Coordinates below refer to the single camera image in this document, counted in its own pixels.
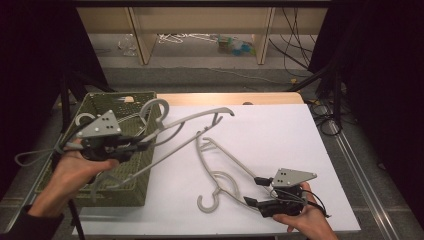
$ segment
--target white surface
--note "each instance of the white surface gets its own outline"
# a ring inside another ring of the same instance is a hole
[[[306,105],[227,106],[234,117],[222,115],[222,122],[207,132],[238,160],[261,177],[274,177],[278,168],[315,172],[309,181],[313,192],[324,202],[335,231],[357,231],[360,227],[346,199],[322,140]],[[166,122],[212,106],[171,107]],[[171,142],[155,149],[154,160],[172,150],[210,124],[212,116],[187,122]],[[267,199],[267,192],[219,150],[205,153],[212,170],[222,170],[237,181],[242,196]],[[215,212],[205,214],[197,197],[212,205],[214,182],[203,169],[190,143],[151,171],[146,205],[139,208],[84,208],[81,220],[87,236],[243,236],[279,235],[286,227],[262,218],[225,194]]]

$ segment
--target human hand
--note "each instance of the human hand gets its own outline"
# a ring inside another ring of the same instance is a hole
[[[304,190],[311,191],[307,182],[301,183],[300,187]],[[308,201],[316,203],[312,194],[307,193],[306,197]],[[309,204],[303,208],[302,212],[298,216],[275,214],[273,219],[277,222],[288,225],[287,232],[292,232],[296,228],[311,240],[338,239],[321,210]]]
[[[68,201],[74,198],[91,178],[118,165],[119,162],[115,159],[89,161],[84,159],[79,151],[66,152],[28,214],[36,217],[58,217]]]

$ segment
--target floor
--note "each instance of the floor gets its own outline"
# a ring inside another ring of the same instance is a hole
[[[251,42],[249,35],[226,36]],[[124,37],[123,35],[90,36],[110,86],[119,91],[152,90],[158,93],[285,91],[293,82],[304,79],[293,74],[310,75],[294,61],[288,59],[285,61],[283,55],[272,45],[268,47],[265,64],[257,65],[256,58],[250,53],[235,56],[219,51],[216,43],[194,37],[179,38],[176,40],[179,43],[167,40],[163,43],[158,42],[149,64],[141,66],[137,56],[124,56],[124,50],[118,48],[119,45],[122,46]],[[287,44],[283,41],[283,37],[288,40],[290,36],[275,35],[271,39],[284,51]],[[302,46],[313,50],[314,38],[316,36],[301,36]],[[289,46],[287,49],[287,53],[297,61],[307,64],[298,48]],[[314,91],[317,84],[313,83],[301,90],[300,94],[304,100],[316,99]],[[311,109],[313,116],[315,113],[322,114],[326,111],[323,106],[313,105]],[[378,157],[361,127],[355,122],[354,116],[350,114],[346,102],[343,105],[343,113],[342,133],[338,136],[327,136],[325,133],[333,131],[333,126],[330,124],[323,126],[321,136],[362,230],[356,233],[339,233],[339,238],[424,239],[424,231],[390,176],[378,167]],[[56,105],[34,149],[46,149],[54,145],[61,127],[58,124],[61,122],[60,117],[60,107]],[[0,202],[1,231],[6,230],[13,221],[16,211],[25,202],[32,183],[37,179],[43,165],[44,161],[39,161],[19,172],[6,197]],[[384,216],[382,214],[388,218],[379,220],[378,216]],[[393,229],[384,230],[387,224],[391,224]],[[65,220],[54,239],[78,239],[71,235],[72,230],[70,214],[66,212]],[[305,237],[296,233],[278,239],[305,239]]]

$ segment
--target green plastic crate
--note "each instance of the green plastic crate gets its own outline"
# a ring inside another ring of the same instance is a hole
[[[125,102],[124,100],[128,97],[132,97],[133,102]],[[93,115],[102,115],[108,110],[113,110],[116,118],[119,120],[123,117],[126,117],[133,113],[140,112],[142,106],[149,100],[156,98],[156,93],[154,92],[142,92],[142,93],[89,93],[85,96],[76,116],[81,113],[90,113]],[[155,105],[152,107],[148,119],[147,119],[147,129],[144,132],[145,135],[149,135],[154,132],[157,128],[156,118],[160,116],[159,106]],[[84,120],[87,121],[89,118],[82,117],[80,119],[81,123],[84,123]],[[122,123],[119,123],[122,134],[134,136],[139,130],[140,127],[143,127],[139,117],[134,117],[129,120],[126,120]],[[65,133],[63,139],[66,139],[67,136],[74,131],[76,128],[75,119],[73,120],[71,126]],[[119,167],[112,170],[114,177],[119,179],[126,179],[129,174],[134,174],[137,171],[143,169],[152,162],[153,158],[153,148],[149,148],[144,152],[135,153],[132,158],[119,165]],[[131,207],[131,206],[143,206],[146,198],[147,186],[149,183],[150,171],[146,171],[142,176],[139,176],[130,183],[121,186],[117,189],[106,189],[109,185],[114,185],[116,182],[106,180],[98,188],[96,193],[96,202],[93,203],[90,191],[91,185],[80,190],[79,194],[75,198],[78,206],[81,207]],[[51,177],[51,166],[45,169],[40,181],[37,183],[35,192],[40,193]]]

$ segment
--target black sleeve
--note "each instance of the black sleeve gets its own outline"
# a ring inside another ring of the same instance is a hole
[[[25,206],[16,219],[10,231],[0,235],[0,240],[50,240],[63,220],[63,215],[57,218],[42,218],[28,215],[31,206]]]

